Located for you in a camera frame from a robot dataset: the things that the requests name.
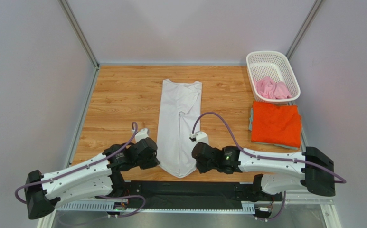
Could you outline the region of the corner aluminium post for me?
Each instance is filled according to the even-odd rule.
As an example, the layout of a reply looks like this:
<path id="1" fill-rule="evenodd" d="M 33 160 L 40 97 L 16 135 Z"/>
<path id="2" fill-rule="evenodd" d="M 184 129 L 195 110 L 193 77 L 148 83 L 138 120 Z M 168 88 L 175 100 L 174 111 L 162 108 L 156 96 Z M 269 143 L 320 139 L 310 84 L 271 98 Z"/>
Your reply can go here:
<path id="1" fill-rule="evenodd" d="M 79 42 L 82 45 L 82 48 L 84 49 L 85 53 L 88 56 L 89 61 L 91 62 L 93 68 L 95 70 L 98 70 L 100 67 L 100 64 L 92 50 L 92 48 L 89 45 L 88 40 L 86 39 L 82 28 L 80 27 L 77 18 L 71 8 L 70 3 L 67 0 L 58 0 L 58 3 L 60 4 L 61 8 L 63 9 L 63 12 L 65 16 L 67 17 L 71 27 L 73 28 L 74 33 L 76 34 Z"/>
<path id="2" fill-rule="evenodd" d="M 293 39 L 288 51 L 286 52 L 286 57 L 288 58 L 288 60 L 291 60 L 291 58 L 295 54 L 299 44 L 301 43 L 303 37 L 306 35 L 311 23 L 314 21 L 315 17 L 319 13 L 319 10 L 321 9 L 324 2 L 324 0 L 314 1 L 295 38 Z"/>

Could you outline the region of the white plastic laundry basket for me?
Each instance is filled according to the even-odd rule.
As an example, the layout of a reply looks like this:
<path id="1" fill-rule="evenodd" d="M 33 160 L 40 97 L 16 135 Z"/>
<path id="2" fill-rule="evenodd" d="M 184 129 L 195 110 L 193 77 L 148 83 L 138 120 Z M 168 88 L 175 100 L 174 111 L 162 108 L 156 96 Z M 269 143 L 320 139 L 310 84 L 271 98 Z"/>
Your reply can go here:
<path id="1" fill-rule="evenodd" d="M 275 105 L 286 105 L 297 100 L 301 95 L 298 81 L 288 58 L 277 51 L 255 51 L 245 59 L 248 78 L 251 84 L 254 99 L 258 102 L 266 102 Z M 255 82 L 269 77 L 274 82 L 283 82 L 291 94 L 287 99 L 268 99 L 257 92 Z"/>

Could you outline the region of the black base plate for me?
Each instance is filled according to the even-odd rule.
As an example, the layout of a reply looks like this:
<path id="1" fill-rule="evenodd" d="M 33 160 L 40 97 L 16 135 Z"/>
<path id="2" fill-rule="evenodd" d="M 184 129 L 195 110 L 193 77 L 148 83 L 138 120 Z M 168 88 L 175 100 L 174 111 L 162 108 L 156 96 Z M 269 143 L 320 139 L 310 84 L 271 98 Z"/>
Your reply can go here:
<path id="1" fill-rule="evenodd" d="M 242 201 L 281 202 L 282 194 L 254 191 L 238 182 L 131 181 L 125 195 L 141 195 L 145 209 L 241 209 Z"/>

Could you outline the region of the white t shirt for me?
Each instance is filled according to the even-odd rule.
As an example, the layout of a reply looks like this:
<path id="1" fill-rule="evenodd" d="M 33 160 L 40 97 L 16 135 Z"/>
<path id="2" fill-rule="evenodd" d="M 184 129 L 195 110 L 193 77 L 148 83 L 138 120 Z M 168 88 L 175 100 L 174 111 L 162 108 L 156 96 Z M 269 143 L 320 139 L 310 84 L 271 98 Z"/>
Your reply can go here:
<path id="1" fill-rule="evenodd" d="M 157 158 L 160 167 L 170 175 L 184 178 L 196 169 L 192 150 L 196 145 L 190 140 L 193 126 L 201 115 L 203 84 L 176 83 L 163 80 L 157 130 Z"/>

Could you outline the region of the pink t shirt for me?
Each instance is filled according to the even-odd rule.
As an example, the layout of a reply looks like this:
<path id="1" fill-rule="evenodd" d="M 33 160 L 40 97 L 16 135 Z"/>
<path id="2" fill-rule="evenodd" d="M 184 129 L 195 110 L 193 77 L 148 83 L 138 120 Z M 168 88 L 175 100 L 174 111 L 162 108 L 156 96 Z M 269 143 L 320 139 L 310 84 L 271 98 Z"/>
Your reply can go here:
<path id="1" fill-rule="evenodd" d="M 288 87 L 283 81 L 275 82 L 270 77 L 266 76 L 255 83 L 257 93 L 267 99 L 282 100 L 293 98 L 288 90 Z"/>

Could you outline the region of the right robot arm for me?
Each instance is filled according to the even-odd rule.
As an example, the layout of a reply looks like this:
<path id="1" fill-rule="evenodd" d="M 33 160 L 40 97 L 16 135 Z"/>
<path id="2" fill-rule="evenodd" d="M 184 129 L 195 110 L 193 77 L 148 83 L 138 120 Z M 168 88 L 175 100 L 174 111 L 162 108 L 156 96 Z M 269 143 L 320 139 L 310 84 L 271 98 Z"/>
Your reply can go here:
<path id="1" fill-rule="evenodd" d="M 304 152 L 277 153 L 236 146 L 218 149 L 199 142 L 192 150 L 192 157 L 200 173 L 259 172 L 253 180 L 256 192 L 275 195 L 306 189 L 324 197 L 336 194 L 334 162 L 315 147 L 307 147 Z"/>

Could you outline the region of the left corner aluminium post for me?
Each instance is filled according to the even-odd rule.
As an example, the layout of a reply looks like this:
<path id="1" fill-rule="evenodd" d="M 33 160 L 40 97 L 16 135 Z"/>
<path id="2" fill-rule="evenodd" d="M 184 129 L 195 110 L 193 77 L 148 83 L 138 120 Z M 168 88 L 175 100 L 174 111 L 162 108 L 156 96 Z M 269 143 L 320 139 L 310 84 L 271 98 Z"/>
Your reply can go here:
<path id="1" fill-rule="evenodd" d="M 100 67 L 100 64 L 92 50 L 92 48 L 89 45 L 88 40 L 86 39 L 82 28 L 80 27 L 77 18 L 71 8 L 70 3 L 67 0 L 58 0 L 58 3 L 60 4 L 61 8 L 63 9 L 63 12 L 65 16 L 67 17 L 71 27 L 73 28 L 74 33 L 76 34 L 79 42 L 82 45 L 82 48 L 84 49 L 85 53 L 88 56 L 89 61 L 91 62 L 93 68 L 95 70 L 98 70 Z"/>

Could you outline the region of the right corner aluminium post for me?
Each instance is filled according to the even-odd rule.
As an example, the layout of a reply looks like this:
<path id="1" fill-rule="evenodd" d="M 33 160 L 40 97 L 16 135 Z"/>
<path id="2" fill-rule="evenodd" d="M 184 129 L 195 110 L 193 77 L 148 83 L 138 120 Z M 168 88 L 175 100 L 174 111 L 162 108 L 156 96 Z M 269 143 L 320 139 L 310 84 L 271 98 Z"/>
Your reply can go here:
<path id="1" fill-rule="evenodd" d="M 306 35 L 311 23 L 314 21 L 315 17 L 319 13 L 319 10 L 321 9 L 324 2 L 324 0 L 314 1 L 295 38 L 293 39 L 288 51 L 286 52 L 286 57 L 288 58 L 288 60 L 291 60 L 291 58 L 295 54 L 299 44 L 301 43 L 303 37 Z"/>

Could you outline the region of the folded orange t shirt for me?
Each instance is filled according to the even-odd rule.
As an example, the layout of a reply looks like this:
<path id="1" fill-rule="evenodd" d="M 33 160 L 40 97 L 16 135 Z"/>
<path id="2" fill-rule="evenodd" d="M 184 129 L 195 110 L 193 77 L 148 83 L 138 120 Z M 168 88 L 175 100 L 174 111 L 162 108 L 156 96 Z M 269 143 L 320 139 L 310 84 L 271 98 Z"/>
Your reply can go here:
<path id="1" fill-rule="evenodd" d="M 295 105 L 253 102 L 251 141 L 289 148 L 301 147 L 301 115 Z"/>

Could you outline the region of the aluminium frame rail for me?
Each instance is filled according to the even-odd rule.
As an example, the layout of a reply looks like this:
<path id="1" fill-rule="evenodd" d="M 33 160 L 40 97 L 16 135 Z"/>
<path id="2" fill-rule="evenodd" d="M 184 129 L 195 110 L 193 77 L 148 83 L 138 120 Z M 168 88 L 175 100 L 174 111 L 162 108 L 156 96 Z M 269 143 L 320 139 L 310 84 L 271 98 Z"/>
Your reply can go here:
<path id="1" fill-rule="evenodd" d="M 306 190 L 257 197 L 247 182 L 127 181 L 126 195 L 146 199 L 141 212 L 253 214 L 256 207 L 273 204 L 333 204 L 331 197 L 312 195 Z"/>

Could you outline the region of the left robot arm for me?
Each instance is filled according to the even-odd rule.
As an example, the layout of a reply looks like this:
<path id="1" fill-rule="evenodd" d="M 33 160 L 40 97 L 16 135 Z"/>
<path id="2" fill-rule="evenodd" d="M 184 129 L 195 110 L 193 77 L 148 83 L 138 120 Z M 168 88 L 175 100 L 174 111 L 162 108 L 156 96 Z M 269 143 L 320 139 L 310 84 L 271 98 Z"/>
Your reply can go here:
<path id="1" fill-rule="evenodd" d="M 159 164 L 157 145 L 149 137 L 136 143 L 114 144 L 97 156 L 64 170 L 28 174 L 24 188 L 29 219 L 39 219 L 67 203 L 95 197 L 127 195 L 123 171 Z"/>

